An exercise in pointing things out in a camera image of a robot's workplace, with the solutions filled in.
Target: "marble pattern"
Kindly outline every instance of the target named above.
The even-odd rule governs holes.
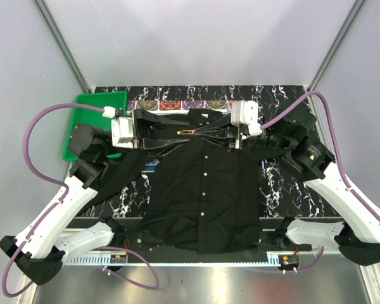
[[[97,87],[96,92],[127,91],[128,110],[179,110],[212,108],[230,110],[236,100],[254,100],[260,107],[260,115],[271,119],[280,103],[295,100],[304,94],[298,85],[211,85],[211,86],[159,86],[159,87]],[[259,202],[263,217],[335,217],[338,214],[317,193],[298,182],[276,161],[261,163],[262,176]],[[151,201],[152,172],[143,172],[121,193],[93,207],[81,217],[142,217]]]

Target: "green plastic bin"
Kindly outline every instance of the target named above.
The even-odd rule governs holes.
[[[106,92],[106,93],[94,93],[94,94],[81,94],[76,97],[76,103],[83,105],[98,106],[104,108],[105,106],[112,106],[116,109],[123,109],[124,113],[127,111],[127,92]],[[74,109],[72,115],[72,121],[69,126],[69,133],[66,139],[65,149],[63,150],[63,159],[67,162],[73,162],[77,160],[72,152],[68,150],[70,142],[70,134],[73,128],[78,124],[90,124],[96,125],[103,130],[111,130],[111,121],[109,118],[103,117],[101,113],[84,110]],[[110,155],[110,158],[119,157],[120,154]]]

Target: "gold clip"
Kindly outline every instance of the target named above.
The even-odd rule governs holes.
[[[176,132],[177,135],[189,135],[196,133],[196,130],[181,130]]]

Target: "white wall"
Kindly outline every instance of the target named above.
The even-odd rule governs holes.
[[[380,206],[380,0],[367,1],[318,90],[348,175]]]
[[[25,228],[53,197],[56,186],[32,175],[22,158],[22,137],[32,117],[81,91],[32,1],[0,0],[0,239]],[[60,178],[69,111],[37,126],[30,145],[37,168]],[[0,285],[8,257],[0,250]],[[10,291],[19,272],[13,267]],[[10,303],[2,294],[0,303]]]
[[[46,0],[90,86],[309,85],[354,0]]]

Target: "metal floor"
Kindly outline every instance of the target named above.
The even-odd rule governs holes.
[[[302,256],[303,265],[314,261]],[[145,290],[99,268],[66,266],[39,286],[35,304],[363,304],[370,303],[358,265],[339,255],[326,255],[312,270],[299,274],[266,274],[258,269],[159,267],[158,291]],[[129,278],[153,285],[146,267],[126,267]]]

